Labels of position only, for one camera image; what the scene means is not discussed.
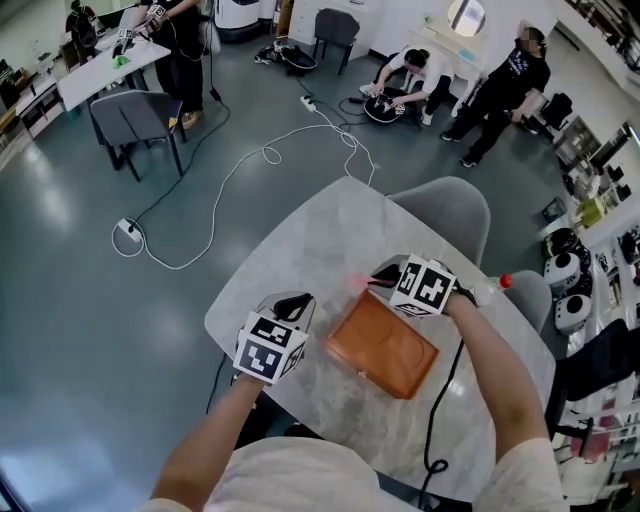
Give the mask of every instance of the white shirt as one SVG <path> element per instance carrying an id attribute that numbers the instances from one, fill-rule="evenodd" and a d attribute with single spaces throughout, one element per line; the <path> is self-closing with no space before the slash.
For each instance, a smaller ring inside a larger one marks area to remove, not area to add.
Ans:
<path id="1" fill-rule="evenodd" d="M 439 51 L 429 46 L 407 46 L 398 55 L 391 59 L 389 67 L 394 71 L 403 67 L 405 63 L 405 55 L 409 50 L 425 50 L 429 52 L 429 58 L 427 59 L 426 66 L 418 73 L 418 75 L 424 79 L 424 83 L 422 85 L 422 90 L 424 92 L 431 94 L 438 85 L 441 76 L 448 76 L 453 80 L 453 66 L 449 59 Z"/>
<path id="2" fill-rule="evenodd" d="M 382 491 L 348 448 L 317 439 L 273 437 L 236 450 L 206 512 L 415 512 Z M 548 439 L 532 439 L 498 462 L 474 512 L 569 512 Z M 152 500 L 138 512 L 192 512 Z"/>

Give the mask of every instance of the round mirror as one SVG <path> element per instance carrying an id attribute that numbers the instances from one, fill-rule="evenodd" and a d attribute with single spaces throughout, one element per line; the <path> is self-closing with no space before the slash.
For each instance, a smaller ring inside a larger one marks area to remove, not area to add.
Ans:
<path id="1" fill-rule="evenodd" d="M 484 26 L 484 7 L 478 0 L 455 0 L 449 7 L 449 26 L 464 37 L 475 36 Z"/>

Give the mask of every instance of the box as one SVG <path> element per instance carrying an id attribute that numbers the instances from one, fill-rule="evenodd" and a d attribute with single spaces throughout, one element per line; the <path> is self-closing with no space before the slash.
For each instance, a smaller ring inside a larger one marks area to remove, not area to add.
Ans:
<path id="1" fill-rule="evenodd" d="M 365 290 L 326 341 L 329 353 L 394 398 L 413 398 L 438 349 Z"/>

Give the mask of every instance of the white round table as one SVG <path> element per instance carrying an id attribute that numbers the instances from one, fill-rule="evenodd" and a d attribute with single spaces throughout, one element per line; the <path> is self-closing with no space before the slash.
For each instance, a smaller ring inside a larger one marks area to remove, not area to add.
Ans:
<path id="1" fill-rule="evenodd" d="M 412 400 L 396 400 L 345 369 L 323 341 L 357 292 L 354 274 L 368 274 L 396 254 L 443 261 L 465 285 L 485 279 L 480 270 L 418 219 L 372 188 L 342 178 L 285 219 L 229 280 L 205 318 L 205 327 L 233 359 L 238 330 L 266 296 L 305 291 L 317 300 L 305 358 L 267 394 L 328 441 L 352 448 L 374 469 L 419 488 L 426 471 L 423 450 L 428 416 L 444 385 L 460 335 L 445 316 L 408 320 L 440 350 Z M 551 392 L 555 360 L 527 320 L 502 294 L 482 313 L 529 369 L 543 407 Z M 495 464 L 495 433 L 468 353 L 434 423 L 430 460 L 449 468 L 434 475 L 428 491 L 473 501 Z"/>

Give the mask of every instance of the red bottle cap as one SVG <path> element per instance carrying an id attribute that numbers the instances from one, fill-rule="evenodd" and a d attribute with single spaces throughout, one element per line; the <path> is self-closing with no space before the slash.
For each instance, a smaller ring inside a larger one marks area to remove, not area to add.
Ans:
<path id="1" fill-rule="evenodd" d="M 511 276 L 511 274 L 505 274 L 500 278 L 500 286 L 502 286 L 505 290 L 513 286 L 513 277 Z"/>

